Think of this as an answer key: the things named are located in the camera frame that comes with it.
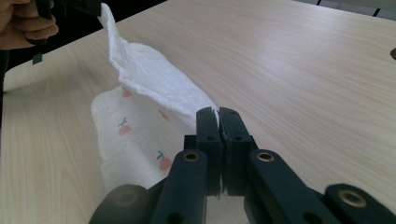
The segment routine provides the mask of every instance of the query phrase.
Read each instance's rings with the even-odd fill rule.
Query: wood grain
[[[396,23],[293,1],[170,0],[118,23],[323,192],[396,213]],[[87,223],[105,196],[90,105],[115,88],[106,33],[7,73],[1,223]]]

